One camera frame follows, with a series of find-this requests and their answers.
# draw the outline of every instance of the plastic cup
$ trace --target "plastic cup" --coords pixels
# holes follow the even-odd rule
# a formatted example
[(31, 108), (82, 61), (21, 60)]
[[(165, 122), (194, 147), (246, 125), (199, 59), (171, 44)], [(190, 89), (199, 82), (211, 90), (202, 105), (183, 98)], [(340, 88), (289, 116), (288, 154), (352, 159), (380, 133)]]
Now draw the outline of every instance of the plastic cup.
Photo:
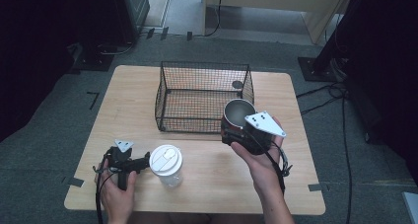
[(161, 145), (151, 153), (150, 168), (167, 187), (177, 187), (182, 182), (181, 166), (181, 152), (175, 146)]

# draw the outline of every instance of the black equipment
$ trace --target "black equipment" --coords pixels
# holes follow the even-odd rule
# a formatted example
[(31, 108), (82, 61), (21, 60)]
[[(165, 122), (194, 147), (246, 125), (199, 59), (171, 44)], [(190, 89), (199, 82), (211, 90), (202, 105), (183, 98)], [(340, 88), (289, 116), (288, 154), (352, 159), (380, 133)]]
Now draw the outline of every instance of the black equipment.
[[(231, 146), (232, 142), (240, 143), (253, 155), (265, 154), (276, 171), (280, 188), (285, 192), (283, 178), (289, 176), (292, 166), (288, 167), (288, 159), (283, 149), (274, 143), (274, 136), (285, 137), (286, 133), (267, 112), (256, 113), (253, 105), (243, 99), (229, 101), (224, 108), (221, 120), (222, 142)], [(283, 159), (282, 169), (274, 161), (268, 150), (276, 146)]]
[(416, 0), (350, 0), (310, 72), (346, 59), (340, 67), (365, 140), (382, 141), (405, 159), (418, 184), (417, 15)]
[(149, 0), (66, 1), (83, 48), (74, 69), (107, 71), (115, 54), (136, 43), (150, 10)]
[(147, 152), (143, 158), (135, 160), (132, 160), (130, 158), (131, 153), (132, 148), (129, 148), (125, 152), (122, 152), (118, 147), (110, 147), (104, 154), (101, 166), (98, 169), (96, 169), (96, 167), (93, 167), (95, 173), (98, 174), (98, 179), (96, 183), (96, 210), (98, 213), (99, 224), (103, 223), (101, 209), (101, 191), (102, 186), (105, 184), (106, 180), (103, 181), (103, 184), (101, 185), (101, 177), (102, 173), (105, 171), (105, 159), (108, 160), (107, 169), (112, 172), (112, 175), (118, 175), (117, 186), (122, 190), (126, 190), (127, 188), (126, 181), (128, 174), (130, 174), (133, 171), (139, 174), (142, 170), (150, 167), (150, 152)]

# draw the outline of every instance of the black wire basket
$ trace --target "black wire basket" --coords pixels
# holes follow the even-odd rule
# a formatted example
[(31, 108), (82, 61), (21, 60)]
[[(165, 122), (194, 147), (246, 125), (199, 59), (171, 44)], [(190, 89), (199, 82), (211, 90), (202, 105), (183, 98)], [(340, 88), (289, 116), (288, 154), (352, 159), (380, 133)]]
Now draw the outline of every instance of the black wire basket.
[(163, 61), (155, 118), (166, 132), (220, 133), (232, 99), (254, 104), (247, 64)]

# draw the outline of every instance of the hand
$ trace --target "hand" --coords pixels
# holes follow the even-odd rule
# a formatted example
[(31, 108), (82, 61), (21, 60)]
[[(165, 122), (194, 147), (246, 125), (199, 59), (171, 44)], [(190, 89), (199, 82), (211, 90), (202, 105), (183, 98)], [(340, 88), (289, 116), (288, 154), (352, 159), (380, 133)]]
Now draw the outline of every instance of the hand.
[[(108, 160), (106, 159), (104, 161), (104, 168), (107, 168), (107, 166)], [(118, 188), (112, 179), (106, 180), (108, 177), (108, 171), (105, 170), (101, 177), (101, 185), (104, 183), (101, 191), (101, 201), (107, 213), (107, 223), (127, 223), (133, 210), (137, 174), (136, 172), (129, 174), (126, 191)]]
[[(277, 122), (277, 124), (280, 125), (280, 122), (276, 117), (273, 117), (273, 119)], [(275, 136), (273, 141), (277, 144), (277, 146), (281, 147), (283, 143), (283, 137)], [(254, 180), (255, 190), (259, 195), (261, 195), (263, 191), (274, 189), (280, 190), (276, 171), (274, 170), (271, 161), (265, 154), (252, 155), (238, 142), (233, 142), (231, 147), (240, 157), (244, 159), (248, 165), (249, 172), (251, 173), (252, 179)], [(271, 148), (268, 150), (268, 153), (277, 163), (279, 163), (280, 152), (276, 146), (271, 146)]]
[[(276, 117), (273, 117), (273, 119), (280, 125)], [(275, 136), (273, 141), (277, 146), (281, 147), (283, 137)], [(294, 223), (280, 188), (276, 171), (267, 156), (265, 154), (252, 155), (238, 142), (233, 142), (231, 147), (244, 159), (249, 167), (255, 191), (258, 193), (261, 201), (265, 223)], [(280, 152), (276, 146), (271, 146), (268, 153), (274, 161), (279, 163)]]

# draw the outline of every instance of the power cord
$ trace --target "power cord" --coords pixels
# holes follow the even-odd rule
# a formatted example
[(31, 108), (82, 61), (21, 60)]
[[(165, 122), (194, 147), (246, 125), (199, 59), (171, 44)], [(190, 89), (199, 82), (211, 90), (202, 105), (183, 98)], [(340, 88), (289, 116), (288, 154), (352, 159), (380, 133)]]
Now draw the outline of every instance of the power cord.
[[(319, 109), (319, 108), (324, 107), (325, 105), (328, 105), (328, 104), (330, 104), (332, 102), (335, 102), (335, 101), (337, 101), (339, 99), (342, 99), (344, 97), (344, 92), (345, 92), (343, 90), (345, 90), (345, 89), (340, 88), (340, 87), (337, 87), (340, 84), (341, 83), (333, 83), (331, 85), (326, 85), (326, 86), (320, 87), (318, 89), (314, 89), (314, 90), (311, 90), (311, 91), (308, 91), (308, 92), (305, 92), (305, 93), (302, 93), (302, 94), (296, 96), (296, 98), (300, 98), (300, 97), (303, 97), (303, 96), (306, 96), (306, 95), (310, 95), (310, 94), (316, 93), (318, 91), (327, 89), (329, 95), (332, 97), (332, 99), (326, 101), (325, 103), (323, 103), (321, 105), (318, 105), (318, 106), (315, 106), (313, 108), (310, 108), (310, 109), (307, 109), (307, 110), (302, 111), (301, 114), (306, 114), (306, 113), (312, 112), (312, 111), (314, 111), (316, 109)], [(333, 94), (333, 91), (335, 91), (335, 90), (339, 92), (339, 95), (334, 95)]]
[(204, 37), (210, 37), (210, 36), (212, 36), (213, 34), (215, 34), (218, 31), (219, 26), (221, 25), (221, 3), (222, 3), (222, 0), (219, 0), (218, 14), (217, 14), (217, 16), (218, 16), (218, 25), (216, 26), (215, 30), (211, 34), (205, 35)]
[(263, 150), (263, 152), (267, 156), (268, 160), (270, 160), (271, 165), (273, 166), (274, 170), (276, 171), (277, 178), (279, 179), (280, 188), (282, 189), (282, 192), (285, 193), (286, 186), (285, 186), (285, 181), (284, 181), (283, 178), (289, 176), (290, 169), (292, 168), (293, 165), (288, 167), (288, 160), (287, 160), (287, 157), (286, 157), (283, 149), (281, 147), (279, 147), (274, 141), (271, 141), (271, 143), (273, 143), (279, 149), (280, 156), (282, 157), (283, 167), (282, 167), (282, 169), (280, 169), (279, 164), (271, 157), (270, 153), (268, 153), (268, 150), (265, 149), (258, 142), (258, 140), (254, 136), (252, 136), (252, 134), (250, 134), (248, 131), (246, 131), (245, 129), (244, 129), (244, 133), (249, 138), (251, 138), (251, 140), (254, 141)]
[(115, 51), (115, 52), (106, 52), (106, 51), (101, 51), (101, 54), (103, 54), (103, 55), (118, 55), (118, 54), (124, 54), (124, 53), (126, 53), (127, 51), (129, 51), (131, 48), (132, 48), (132, 46), (133, 46), (133, 43), (130, 43), (129, 45), (128, 45), (128, 48), (126, 48), (125, 50), (122, 50), (122, 51)]
[[(345, 100), (347, 98), (347, 94), (348, 91), (343, 89), (343, 88), (339, 88), (336, 87), (336, 85), (338, 85), (340, 83), (334, 83), (331, 85), (326, 85), (323, 87), (320, 87), (318, 89), (314, 89), (305, 93), (302, 93), (300, 95), (297, 96), (297, 98), (306, 96), (306, 95), (310, 95), (313, 93), (316, 93), (318, 91), (321, 91), (323, 89), (328, 89), (328, 93), (329, 95), (332, 97), (332, 99), (326, 101), (325, 103), (323, 103), (322, 105), (313, 107), (309, 110), (305, 110), (303, 112), (301, 112), (301, 114), (305, 114), (308, 112), (311, 112), (315, 109), (321, 108), (329, 103), (332, 103), (336, 100), (342, 99), (342, 132), (343, 132), (343, 141), (344, 141), (344, 151), (345, 151), (345, 158), (346, 158), (346, 163), (347, 163), (347, 169), (348, 169), (348, 204), (347, 204), (347, 217), (346, 217), (346, 224), (350, 223), (350, 218), (351, 218), (351, 202), (352, 202), (352, 193), (353, 193), (353, 178), (352, 178), (352, 171), (351, 171), (351, 165), (350, 165), (350, 158), (348, 155), (348, 145), (347, 145), (347, 132), (346, 132), (346, 119), (345, 119)], [(332, 90), (337, 90), (340, 95), (334, 95), (332, 94)]]
[[(105, 153), (104, 153), (104, 157), (102, 158), (102, 162), (100, 163), (99, 169), (102, 170), (104, 168), (104, 164), (105, 164), (105, 159), (107, 154), (111, 153), (111, 150), (108, 149)], [(98, 181), (96, 182), (96, 212), (98, 215), (98, 221), (99, 224), (103, 224), (104, 220), (102, 217), (102, 206), (101, 206), (101, 191), (102, 191), (102, 187), (105, 184), (105, 182), (108, 180), (108, 178), (103, 182), (103, 184), (101, 185), (101, 179), (102, 179), (102, 173), (98, 173)]]

